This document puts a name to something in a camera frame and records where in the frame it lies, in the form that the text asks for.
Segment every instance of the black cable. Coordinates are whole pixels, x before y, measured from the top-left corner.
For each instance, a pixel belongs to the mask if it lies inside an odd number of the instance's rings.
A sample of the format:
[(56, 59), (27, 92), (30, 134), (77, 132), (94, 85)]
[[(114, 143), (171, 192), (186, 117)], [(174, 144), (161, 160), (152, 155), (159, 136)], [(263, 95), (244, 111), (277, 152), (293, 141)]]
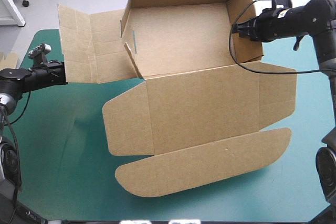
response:
[(17, 202), (17, 195), (18, 195), (18, 191), (19, 191), (19, 188), (21, 186), (21, 165), (20, 165), (20, 154), (19, 154), (19, 145), (17, 143), (17, 138), (16, 138), (16, 135), (15, 135), (15, 132), (13, 130), (13, 127), (7, 117), (6, 114), (2, 113), (1, 111), (1, 114), (2, 116), (4, 117), (8, 127), (9, 127), (9, 130), (13, 136), (13, 140), (14, 140), (14, 145), (15, 145), (15, 150), (16, 150), (16, 155), (17, 155), (17, 173), (18, 173), (18, 182), (17, 184), (15, 185), (15, 191), (14, 191), (14, 195), (13, 195), (13, 205), (14, 207), (16, 207), (16, 202)]
[(238, 22), (238, 20), (243, 16), (243, 14), (246, 12), (246, 10), (255, 2), (257, 1), (261, 1), (261, 0), (254, 0), (251, 3), (249, 3), (247, 6), (245, 6), (245, 8), (243, 9), (243, 11), (237, 16), (237, 18), (235, 19), (235, 21), (233, 22), (232, 26), (231, 26), (231, 30), (230, 30), (230, 34), (229, 34), (229, 51), (230, 51), (230, 55), (233, 59), (233, 61), (235, 62), (235, 64), (237, 64), (238, 66), (240, 66), (241, 68), (244, 68), (245, 70), (248, 70), (250, 72), (253, 73), (263, 73), (263, 74), (303, 74), (303, 73), (316, 73), (316, 72), (336, 72), (335, 69), (316, 69), (316, 70), (308, 70), (308, 71), (288, 71), (288, 72), (269, 72), (269, 71), (259, 71), (259, 70), (254, 70), (248, 67), (245, 67), (244, 65), (242, 65), (241, 63), (239, 63), (236, 59), (236, 57), (234, 57), (233, 55), (233, 51), (232, 51), (232, 46), (231, 46), (231, 40), (232, 40), (232, 32), (233, 32), (233, 28), (234, 25)]
[(16, 123), (17, 121), (19, 121), (19, 119), (20, 119), (20, 118), (23, 116), (23, 114), (25, 113), (26, 108), (27, 108), (28, 103), (29, 103), (30, 94), (31, 94), (31, 92), (29, 92), (29, 94), (28, 94), (28, 98), (27, 98), (27, 101), (26, 101), (26, 105), (25, 105), (25, 107), (23, 108), (21, 115), (19, 115), (17, 119), (15, 119), (14, 121), (12, 121), (12, 122), (10, 123), (11, 125), (13, 125), (13, 124)]
[(17, 210), (17, 206), (14, 208), (13, 213), (12, 213), (12, 216), (10, 217), (8, 224), (11, 224), (11, 223), (12, 223), (12, 221), (13, 221), (13, 219), (14, 219), (14, 215), (15, 215), (16, 210)]

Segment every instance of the cardboard piece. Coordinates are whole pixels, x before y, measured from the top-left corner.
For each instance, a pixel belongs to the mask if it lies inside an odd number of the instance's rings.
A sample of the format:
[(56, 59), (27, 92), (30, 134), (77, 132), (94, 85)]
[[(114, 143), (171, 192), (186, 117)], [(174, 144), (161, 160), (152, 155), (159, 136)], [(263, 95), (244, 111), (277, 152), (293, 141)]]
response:
[(4, 68), (16, 68), (17, 60), (18, 56), (13, 52), (7, 56), (0, 52), (0, 70)]
[(257, 132), (294, 111), (295, 83), (293, 75), (267, 78), (237, 65), (146, 79), (104, 105), (109, 150), (157, 155)]
[(119, 166), (116, 178), (134, 195), (172, 194), (267, 166), (282, 155), (290, 136), (283, 128), (155, 155)]
[[(129, 0), (125, 10), (91, 15), (59, 6), (67, 81), (145, 80), (103, 107), (113, 155), (154, 155), (117, 169), (129, 192), (155, 197), (205, 185), (285, 151), (288, 129), (259, 130), (294, 111), (296, 76), (248, 72), (228, 50), (230, 25), (252, 1)], [(253, 16), (252, 6), (242, 19)], [(233, 43), (250, 68), (293, 71), (260, 63), (259, 42)]]

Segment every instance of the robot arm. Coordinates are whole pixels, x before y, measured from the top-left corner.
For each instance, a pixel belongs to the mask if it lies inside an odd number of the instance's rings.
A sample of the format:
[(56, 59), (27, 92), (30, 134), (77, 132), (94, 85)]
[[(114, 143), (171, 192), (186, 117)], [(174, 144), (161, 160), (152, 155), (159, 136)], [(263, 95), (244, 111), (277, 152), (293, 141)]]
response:
[[(336, 121), (336, 1), (311, 0), (291, 8), (290, 0), (272, 0), (272, 8), (243, 23), (233, 24), (233, 33), (252, 41), (271, 42), (296, 37), (294, 50), (305, 35), (313, 39), (321, 72), (329, 77)], [(316, 166), (327, 202), (336, 206), (336, 129), (323, 140), (327, 147), (318, 150)]]

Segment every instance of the chair wheel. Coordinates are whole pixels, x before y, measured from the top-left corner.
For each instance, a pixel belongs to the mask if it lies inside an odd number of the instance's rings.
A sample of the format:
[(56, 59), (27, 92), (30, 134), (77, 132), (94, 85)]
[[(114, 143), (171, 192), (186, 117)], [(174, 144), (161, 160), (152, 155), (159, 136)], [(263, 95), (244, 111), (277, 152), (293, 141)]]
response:
[(23, 5), (24, 7), (28, 7), (28, 6), (29, 6), (29, 1), (25, 1), (25, 0), (23, 0), (23, 1), (22, 1), (22, 5)]

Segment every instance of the green table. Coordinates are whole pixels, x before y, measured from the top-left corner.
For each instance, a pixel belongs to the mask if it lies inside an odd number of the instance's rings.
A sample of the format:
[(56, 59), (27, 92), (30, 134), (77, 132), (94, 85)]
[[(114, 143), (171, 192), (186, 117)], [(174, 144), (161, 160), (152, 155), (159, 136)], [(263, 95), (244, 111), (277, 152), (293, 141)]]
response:
[[(41, 42), (52, 46), (48, 59), (62, 60), (58, 30), (39, 31), (29, 50)], [(302, 41), (299, 53), (291, 51), (294, 42), (266, 45), (265, 59), (298, 70), (316, 68), (311, 40)], [(25, 57), (22, 67), (31, 65)], [(45, 218), (71, 220), (307, 221), (327, 205), (314, 167), (320, 139), (333, 127), (329, 84), (322, 74), (299, 77), (296, 112), (269, 127), (292, 129), (291, 144), (280, 160), (249, 174), (159, 198), (134, 196), (118, 184), (115, 169), (142, 157), (112, 156), (102, 118), (105, 102), (141, 81), (71, 83), (34, 91), (26, 113), (14, 125), (23, 177), (19, 200)], [(26, 97), (12, 119), (20, 114)]]

